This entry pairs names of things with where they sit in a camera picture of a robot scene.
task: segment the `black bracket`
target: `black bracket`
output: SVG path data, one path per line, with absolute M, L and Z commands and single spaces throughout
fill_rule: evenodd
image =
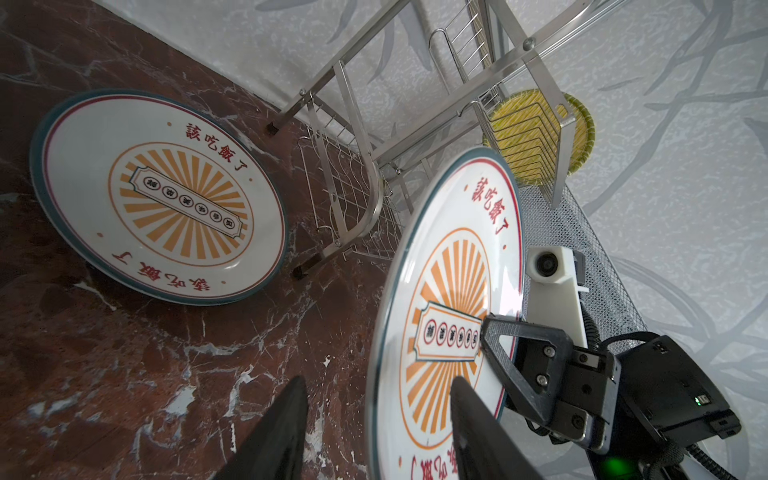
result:
M 501 336 L 526 340 L 524 346 L 518 345 L 519 352 L 525 350 L 527 368 L 523 372 L 499 343 Z M 515 410 L 539 425 L 549 424 L 554 414 L 556 393 L 573 349 L 568 334 L 560 329 L 520 322 L 510 316 L 488 315 L 482 324 L 481 342 Z

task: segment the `brown marble surface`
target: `brown marble surface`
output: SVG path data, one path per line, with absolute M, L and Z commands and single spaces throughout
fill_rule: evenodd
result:
M 0 477 L 209 478 L 303 375 L 303 476 L 364 478 L 366 366 L 386 268 L 338 259 L 291 278 L 327 242 L 301 124 L 266 136 L 271 106 L 88 0 L 0 0 L 0 52 Z M 226 306 L 165 303 L 63 241 L 30 185 L 29 144 L 47 111 L 95 88 L 164 95 L 251 139 L 289 221 L 270 285 Z

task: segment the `yellow plate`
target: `yellow plate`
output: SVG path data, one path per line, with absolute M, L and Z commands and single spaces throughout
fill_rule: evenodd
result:
M 576 98 L 564 94 L 574 107 L 576 135 L 568 174 L 587 161 L 594 145 L 594 120 Z M 541 185 L 554 177 L 558 121 L 538 89 L 521 91 L 490 115 L 496 142 L 520 185 Z M 490 145 L 487 138 L 483 144 Z

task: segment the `white plate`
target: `white plate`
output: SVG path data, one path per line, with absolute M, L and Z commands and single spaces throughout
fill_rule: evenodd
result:
M 117 281 L 162 300 L 216 305 L 277 272 L 286 220 L 243 145 L 183 105 L 96 91 L 58 105 L 30 150 L 58 232 Z
M 458 478 L 451 381 L 464 376 L 498 418 L 504 390 L 480 350 L 477 319 L 522 307 L 520 213 L 504 159 L 472 148 L 444 165 L 422 198 L 376 319 L 366 391 L 371 478 Z

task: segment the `green led light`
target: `green led light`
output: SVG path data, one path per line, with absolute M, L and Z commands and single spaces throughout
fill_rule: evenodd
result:
M 637 473 L 637 465 L 625 458 L 610 457 L 606 458 L 601 465 L 601 473 L 602 477 L 606 479 L 622 478 L 625 475 Z

